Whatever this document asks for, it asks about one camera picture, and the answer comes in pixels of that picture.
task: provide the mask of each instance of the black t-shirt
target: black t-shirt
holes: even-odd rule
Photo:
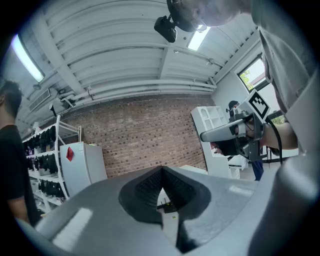
[[[31,189],[24,146],[15,125],[0,129],[0,166],[5,199],[24,197],[30,224],[35,226],[40,215]]]

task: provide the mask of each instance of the ceiling light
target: ceiling light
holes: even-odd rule
[[[196,31],[187,47],[191,50],[197,51],[201,43],[205,39],[206,35],[208,34],[209,30],[210,30],[210,27],[208,27],[202,33]]]
[[[23,45],[21,44],[21,41],[18,37],[18,35],[15,35],[11,46],[15,52],[15,54],[18,56],[19,60],[22,62],[22,64],[25,66],[25,68],[29,71],[29,73],[34,77],[34,79],[37,82],[40,82],[42,79],[44,79],[44,76],[42,72],[36,67],[36,65],[33,63],[33,61],[28,56],[26,50],[24,49]]]

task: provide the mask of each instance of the window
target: window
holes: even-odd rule
[[[261,96],[270,106],[269,118],[274,124],[283,124],[285,118],[280,111],[274,86],[268,83],[265,77],[265,65],[262,54],[259,54],[249,65],[238,73],[239,78],[249,92],[253,89],[259,91]]]
[[[244,83],[249,92],[252,89],[262,89],[268,85],[265,76],[265,65],[262,56],[259,55],[248,66],[246,66],[239,74],[241,81]]]
[[[281,110],[278,110],[268,116],[275,125],[282,125],[285,123],[285,116]]]

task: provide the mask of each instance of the security camera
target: security camera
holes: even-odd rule
[[[169,43],[174,43],[177,39],[175,25],[170,22],[171,16],[159,17],[156,19],[154,29],[163,36]]]

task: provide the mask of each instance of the wall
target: wall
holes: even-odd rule
[[[82,140],[102,146],[109,178],[152,166],[207,169],[191,111],[209,95],[153,95],[109,101],[61,118],[82,126]]]
[[[212,94],[212,100],[216,106],[221,106],[222,111],[227,121],[229,121],[229,113],[226,112],[226,108],[230,101],[238,101],[241,103],[249,95],[248,90],[243,83],[237,77],[237,75],[230,71],[224,78],[217,83],[217,89]]]

